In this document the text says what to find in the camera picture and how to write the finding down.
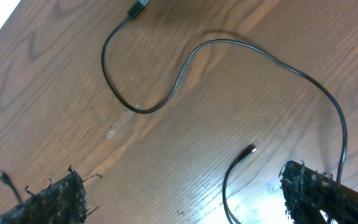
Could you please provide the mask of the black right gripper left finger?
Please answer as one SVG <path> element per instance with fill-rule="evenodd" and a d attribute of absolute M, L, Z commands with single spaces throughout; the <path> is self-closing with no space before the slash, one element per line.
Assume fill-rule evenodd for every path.
<path fill-rule="evenodd" d="M 86 191 L 79 173 L 48 186 L 0 215 L 0 224 L 79 224 L 87 219 Z"/>

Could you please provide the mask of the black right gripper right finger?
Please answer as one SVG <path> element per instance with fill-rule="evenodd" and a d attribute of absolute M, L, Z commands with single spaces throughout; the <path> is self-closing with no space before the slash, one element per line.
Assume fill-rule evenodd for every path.
<path fill-rule="evenodd" d="M 295 161 L 280 171 L 286 214 L 294 223 L 358 224 L 358 192 Z"/>

